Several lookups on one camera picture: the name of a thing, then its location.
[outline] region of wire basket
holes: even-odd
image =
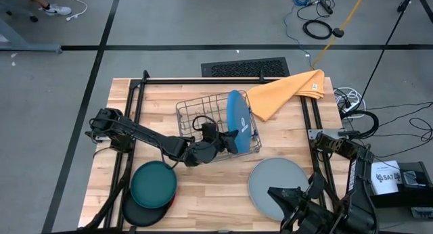
[[[251,142],[250,150],[248,153],[231,154],[227,150],[218,153],[212,162],[220,160],[226,160],[229,158],[236,158],[239,156],[246,156],[252,153],[258,153],[262,147],[256,121],[251,111],[250,102],[245,91],[239,91],[244,97],[246,105],[250,110],[250,124],[251,124]],[[176,105],[177,122],[179,124],[179,133],[182,137],[195,137],[196,141],[202,140],[203,136],[201,131],[195,131],[193,129],[192,122],[197,116],[208,116],[212,118],[217,124],[220,132],[227,132],[227,98],[229,93],[221,93],[217,95],[205,96],[197,99],[190,99],[179,102]],[[209,122],[209,119],[198,118],[196,120],[197,125],[201,125],[205,122]]]

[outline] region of concrete floor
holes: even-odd
[[[112,0],[84,0],[89,4],[86,14],[67,22],[64,17],[47,17],[27,0],[14,1],[33,9],[39,22],[33,24],[27,17],[3,14],[0,18],[29,41],[63,45],[98,45],[112,5]],[[50,1],[69,5],[74,11],[82,8],[73,0]],[[326,20],[331,26],[343,23],[356,3],[335,1],[334,15]],[[398,18],[396,7],[401,1],[364,0],[337,44],[383,45]],[[120,0],[108,45],[294,44],[285,36],[282,22],[291,6],[291,0]],[[313,9],[305,10],[306,16],[314,14]],[[296,14],[288,18],[288,24],[288,32],[302,44],[327,43],[306,36]],[[432,28],[419,1],[413,0],[391,43],[433,44]],[[319,51],[310,52],[316,57]],[[14,58],[12,53],[0,52],[0,125],[8,128],[0,131],[0,233],[40,233],[97,52],[18,52]],[[328,51],[317,68],[332,78],[335,87],[362,91],[379,54],[378,50]],[[106,51],[85,122],[105,106],[115,77],[140,77],[144,69],[152,77],[201,76],[201,63],[281,56],[286,57],[291,74],[309,69],[300,50]],[[367,92],[367,107],[432,101],[431,57],[430,50],[386,51]],[[409,107],[375,113],[386,122],[412,110]],[[427,109],[414,116],[433,123],[431,113]],[[384,126],[378,134],[420,134],[408,119]],[[353,124],[362,130],[368,121],[359,119]],[[54,231],[73,230],[78,223],[95,149],[84,137],[87,127],[86,123],[78,141]],[[379,156],[419,143],[418,139],[405,137],[373,137],[365,142],[371,143]],[[424,161],[433,174],[429,149],[431,146],[426,145],[391,159]],[[388,230],[410,233],[428,233],[433,227],[429,222],[411,219],[406,209],[396,212],[380,210],[381,227],[406,222]]]

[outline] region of person's foot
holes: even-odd
[[[42,9],[48,16],[69,15],[72,10],[69,7],[60,7],[56,4],[50,4],[48,9]]]

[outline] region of wooden tabletop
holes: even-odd
[[[131,78],[115,78],[110,90],[107,107],[124,111]],[[257,85],[146,85],[140,124],[165,135],[179,135],[176,103],[205,95],[224,93],[233,89],[245,90]],[[334,99],[331,80],[325,78],[325,97],[318,100],[324,128],[342,128]],[[313,109],[309,112],[313,128]],[[132,105],[134,117],[135,103]],[[176,198],[166,216],[147,228],[154,231],[278,231],[279,222],[262,215],[248,195],[248,177],[252,169],[263,159],[285,157],[299,165],[305,175],[313,173],[300,98],[289,100],[270,120],[256,123],[263,147],[257,154],[250,154],[221,162],[187,168],[179,164],[175,168],[178,177]],[[98,149],[109,146],[100,143]],[[86,225],[106,201],[114,170],[116,152],[108,149],[95,156],[89,184],[81,212],[79,226]],[[150,160],[161,160],[159,149],[137,142],[133,171]],[[349,162],[334,154],[332,171],[338,196],[346,191]],[[120,198],[116,200],[112,224],[116,224]],[[130,224],[125,221],[124,229]]]

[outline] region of orange towel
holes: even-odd
[[[324,78],[322,70],[315,70],[251,88],[247,94],[252,112],[267,121],[293,95],[322,98]]]

